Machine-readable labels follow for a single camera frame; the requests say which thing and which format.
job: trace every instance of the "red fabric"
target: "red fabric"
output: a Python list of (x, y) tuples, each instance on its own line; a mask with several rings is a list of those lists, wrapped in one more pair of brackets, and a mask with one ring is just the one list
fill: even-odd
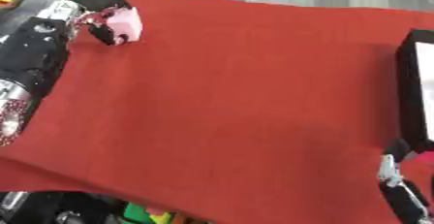
[[(0, 149), (2, 189), (93, 189), (216, 223), (397, 223), (376, 180), (398, 136), (393, 54), (434, 15), (129, 1), (143, 39), (73, 43)], [(427, 188), (425, 165), (403, 171)]]

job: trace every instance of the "metal part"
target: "metal part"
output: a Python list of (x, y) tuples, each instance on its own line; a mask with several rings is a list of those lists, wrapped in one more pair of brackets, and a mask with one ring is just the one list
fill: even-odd
[(16, 191), (9, 192), (6, 197), (3, 199), (0, 207), (6, 211), (13, 211), (27, 199), (30, 192), (27, 191)]
[(72, 211), (61, 212), (56, 217), (57, 224), (82, 224), (82, 220), (78, 213)]
[[(78, 21), (81, 21), (83, 13), (84, 9), (78, 3), (69, 0), (59, 0), (55, 1), (47, 9), (39, 12), (37, 17), (65, 21), (69, 28), (69, 39), (72, 40), (78, 34), (81, 26), (81, 23), (78, 23)], [(35, 30), (42, 33), (54, 31), (52, 27), (49, 26), (49, 23), (47, 23), (47, 25), (36, 26)]]
[(2, 45), (3, 43), (5, 43), (6, 40), (8, 40), (8, 38), (9, 38), (9, 35), (5, 35), (5, 36), (0, 37), (0, 45)]
[(19, 84), (0, 80), (0, 146), (10, 144), (18, 136), (30, 97)]
[(395, 164), (392, 155), (383, 155), (380, 170), (378, 172), (378, 179), (385, 181), (387, 186), (395, 187), (402, 182), (403, 176), (399, 172), (399, 165)]

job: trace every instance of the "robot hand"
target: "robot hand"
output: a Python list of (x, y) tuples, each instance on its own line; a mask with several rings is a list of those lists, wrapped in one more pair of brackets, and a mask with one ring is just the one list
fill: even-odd
[(411, 154), (412, 150), (404, 140), (395, 140), (385, 149), (378, 172), (380, 190), (401, 223), (433, 224), (428, 201), (399, 171), (399, 163)]
[[(128, 32), (113, 30), (108, 21), (132, 9), (126, 0), (60, 0), (0, 41), (0, 146), (17, 138), (53, 88), (68, 60), (67, 44), (80, 27), (89, 25), (107, 45), (125, 43)], [(137, 12), (132, 17), (140, 32)]]

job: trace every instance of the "pink block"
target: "pink block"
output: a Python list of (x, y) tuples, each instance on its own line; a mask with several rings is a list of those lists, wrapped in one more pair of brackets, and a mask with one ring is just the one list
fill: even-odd
[(113, 29), (116, 37), (122, 34), (128, 35), (129, 42), (138, 41), (143, 29), (139, 12), (136, 8), (117, 11), (114, 16), (108, 19), (107, 25)]
[(416, 159), (420, 162), (434, 165), (434, 151), (425, 151), (423, 154), (419, 155)]

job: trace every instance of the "red tablecloth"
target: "red tablecloth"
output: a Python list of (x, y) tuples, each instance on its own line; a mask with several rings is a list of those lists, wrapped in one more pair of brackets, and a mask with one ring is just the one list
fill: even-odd
[[(130, 0), (139, 43), (71, 46), (0, 189), (83, 189), (216, 223), (397, 223), (377, 187), (398, 136), (393, 54), (434, 15)], [(422, 188), (429, 168), (403, 168)]]

